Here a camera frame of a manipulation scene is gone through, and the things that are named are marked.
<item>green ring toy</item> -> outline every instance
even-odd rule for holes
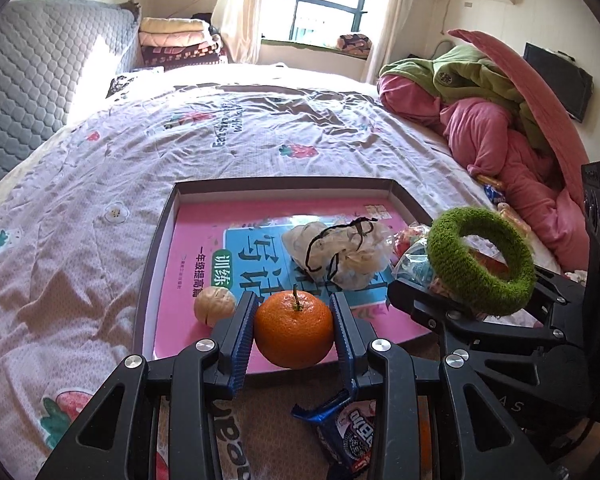
[[[492,242],[509,266],[508,281],[490,274],[469,254],[462,237]],[[506,220],[487,209],[459,207],[442,214],[427,239],[429,262],[458,299],[474,312],[508,316],[524,308],[536,284],[531,252]]]

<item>television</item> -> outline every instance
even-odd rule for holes
[[[593,78],[563,52],[526,44],[525,60],[554,91],[569,115],[581,123],[593,93]]]

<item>silver screw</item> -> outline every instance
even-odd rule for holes
[[[142,364],[142,358],[139,355],[130,355],[125,359],[127,368],[138,368]]]
[[[200,352],[209,352],[214,349],[216,343],[213,339],[201,339],[196,343],[196,350]]]
[[[386,339],[376,339],[371,343],[371,348],[373,348],[376,352],[386,352],[389,348],[391,348],[391,343],[389,343]]]
[[[469,352],[467,352],[465,349],[463,348],[459,348],[458,350],[454,351],[455,355],[459,355],[462,359],[464,359],[465,361],[469,360]]]
[[[445,357],[445,363],[452,368],[462,368],[464,359],[462,359],[459,355],[449,354]]]

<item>tangerine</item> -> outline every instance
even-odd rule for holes
[[[304,290],[269,296],[253,320],[260,353],[281,368],[307,368],[322,361],[333,346],[329,307]]]

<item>curtain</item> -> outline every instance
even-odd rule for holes
[[[256,63],[260,54],[262,0],[218,0],[211,23],[236,63]]]
[[[375,84],[380,69],[389,63],[395,40],[404,27],[413,0],[386,0],[382,29],[377,38],[371,38],[371,53],[366,60],[361,81]]]

